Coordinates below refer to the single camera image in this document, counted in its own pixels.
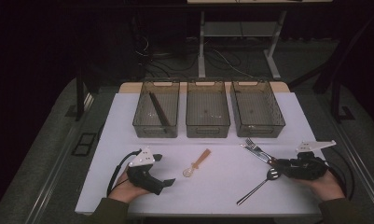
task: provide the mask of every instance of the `metal fork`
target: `metal fork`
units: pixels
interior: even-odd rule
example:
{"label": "metal fork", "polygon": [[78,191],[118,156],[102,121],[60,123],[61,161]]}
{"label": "metal fork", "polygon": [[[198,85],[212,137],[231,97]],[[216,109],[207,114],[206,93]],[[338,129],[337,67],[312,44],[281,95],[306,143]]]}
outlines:
{"label": "metal fork", "polygon": [[245,139],[245,143],[246,143],[248,146],[252,147],[254,151],[257,151],[259,154],[264,155],[265,157],[268,157],[268,159],[269,159],[268,161],[271,161],[271,160],[273,159],[273,157],[272,157],[271,155],[269,155],[268,153],[262,151],[262,149],[261,149],[259,146],[257,146],[257,145],[253,142],[253,140],[251,140],[251,138],[247,138],[247,139]]}

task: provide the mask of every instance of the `sleeve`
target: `sleeve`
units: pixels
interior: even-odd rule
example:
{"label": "sleeve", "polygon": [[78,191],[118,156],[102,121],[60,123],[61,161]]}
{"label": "sleeve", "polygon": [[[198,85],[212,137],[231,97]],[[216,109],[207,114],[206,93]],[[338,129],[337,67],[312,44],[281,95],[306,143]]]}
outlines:
{"label": "sleeve", "polygon": [[84,221],[84,224],[124,224],[128,208],[127,203],[102,198],[96,210]]}
{"label": "sleeve", "polygon": [[347,199],[334,199],[319,204],[325,224],[365,223],[359,211]]}

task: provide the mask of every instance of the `white table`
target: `white table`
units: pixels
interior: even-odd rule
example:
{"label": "white table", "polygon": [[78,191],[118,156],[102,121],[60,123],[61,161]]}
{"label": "white table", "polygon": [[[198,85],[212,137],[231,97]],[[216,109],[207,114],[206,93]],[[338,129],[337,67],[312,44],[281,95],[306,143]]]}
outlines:
{"label": "white table", "polygon": [[[245,139],[236,135],[230,98],[231,125],[227,138],[187,138],[187,96],[180,92],[178,137],[169,139],[138,138],[132,119],[139,93],[115,96],[76,206],[77,213],[92,213],[105,197],[108,182],[119,162],[128,153],[150,146],[153,153],[163,155],[150,174],[159,180],[176,180],[159,196],[149,194],[135,200],[129,209],[131,216],[289,217],[320,214],[319,202],[310,190],[286,176],[268,181],[246,202],[236,205],[243,195],[266,178],[270,167],[239,146]],[[278,138],[253,138],[253,141],[276,158],[296,158],[297,146],[302,141],[314,141],[314,135],[296,95],[283,91],[275,92],[275,96],[286,126]],[[183,170],[206,148],[212,153],[201,168],[192,177],[183,177]],[[315,155],[324,158],[321,151],[316,151]]]}

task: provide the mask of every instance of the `plastic bin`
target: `plastic bin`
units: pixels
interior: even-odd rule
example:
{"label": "plastic bin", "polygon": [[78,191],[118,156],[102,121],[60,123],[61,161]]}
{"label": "plastic bin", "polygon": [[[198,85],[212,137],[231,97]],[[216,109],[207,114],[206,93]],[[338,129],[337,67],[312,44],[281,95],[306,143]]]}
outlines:
{"label": "plastic bin", "polygon": [[267,80],[234,78],[230,96],[239,137],[278,137],[285,121]]}
{"label": "plastic bin", "polygon": [[133,127],[140,138],[178,135],[178,78],[146,78],[140,92]]}
{"label": "plastic bin", "polygon": [[223,78],[188,79],[186,123],[188,138],[228,136],[230,118]]}

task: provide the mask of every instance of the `white mounting bracket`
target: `white mounting bracket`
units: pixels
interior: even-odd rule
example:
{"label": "white mounting bracket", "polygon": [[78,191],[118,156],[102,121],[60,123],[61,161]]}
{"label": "white mounting bracket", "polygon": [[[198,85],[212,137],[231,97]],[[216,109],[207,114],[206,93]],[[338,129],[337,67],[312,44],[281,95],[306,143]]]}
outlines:
{"label": "white mounting bracket", "polygon": [[297,152],[314,151],[324,147],[332,147],[334,145],[336,145],[336,142],[334,140],[330,142],[302,142],[298,146]]}
{"label": "white mounting bracket", "polygon": [[149,147],[144,148],[131,162],[130,167],[154,164],[155,159]]}

